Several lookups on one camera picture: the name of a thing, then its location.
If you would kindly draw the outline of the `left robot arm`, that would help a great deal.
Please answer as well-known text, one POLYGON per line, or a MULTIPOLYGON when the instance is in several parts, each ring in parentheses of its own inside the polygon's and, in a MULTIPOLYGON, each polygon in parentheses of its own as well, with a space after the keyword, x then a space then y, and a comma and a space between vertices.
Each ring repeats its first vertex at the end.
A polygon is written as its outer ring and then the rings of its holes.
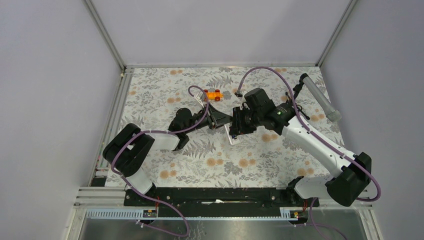
POLYGON ((104 148, 102 157, 114 173, 137 190, 136 199, 148 206, 154 202, 155 192, 151 189, 153 182, 142 169, 147 155, 154 150, 179 151, 189 142, 188 133, 205 127, 218 129, 231 121, 230 115, 218 111, 211 104, 196 114, 188 108, 180 108, 166 131, 142 131, 134 123, 127 124, 104 148))

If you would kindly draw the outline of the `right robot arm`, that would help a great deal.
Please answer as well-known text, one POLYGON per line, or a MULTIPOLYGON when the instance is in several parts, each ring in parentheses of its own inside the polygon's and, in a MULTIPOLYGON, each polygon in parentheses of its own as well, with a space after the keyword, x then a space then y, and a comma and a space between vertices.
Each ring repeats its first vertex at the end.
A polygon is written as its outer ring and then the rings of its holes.
POLYGON ((336 144, 311 126, 304 117, 297 116, 289 102, 275 105, 262 88, 245 95, 242 106, 232 110, 232 122, 225 125, 231 144, 241 135, 254 133, 258 127, 283 136, 318 160, 329 172, 321 177, 297 177, 290 182, 287 201, 293 206, 306 199, 332 199, 349 207, 370 184, 371 157, 336 144))

